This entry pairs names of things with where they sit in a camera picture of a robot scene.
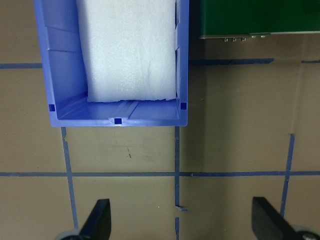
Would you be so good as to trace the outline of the left gripper black right finger empty-bin side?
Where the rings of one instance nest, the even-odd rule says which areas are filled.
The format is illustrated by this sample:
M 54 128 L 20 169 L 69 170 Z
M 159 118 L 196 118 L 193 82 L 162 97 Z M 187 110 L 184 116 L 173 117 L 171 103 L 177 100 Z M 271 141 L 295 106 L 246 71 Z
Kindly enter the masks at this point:
M 258 240 L 297 240 L 297 232 L 265 197 L 253 197 L 251 227 Z

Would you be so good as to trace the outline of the left gripper black left finger empty-bin side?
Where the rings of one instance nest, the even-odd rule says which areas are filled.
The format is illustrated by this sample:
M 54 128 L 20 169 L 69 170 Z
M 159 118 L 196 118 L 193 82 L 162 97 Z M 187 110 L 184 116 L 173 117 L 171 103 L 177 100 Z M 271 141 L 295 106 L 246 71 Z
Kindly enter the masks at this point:
M 108 240 L 111 235 L 111 205 L 109 199 L 99 199 L 85 224 L 77 235 L 77 240 Z

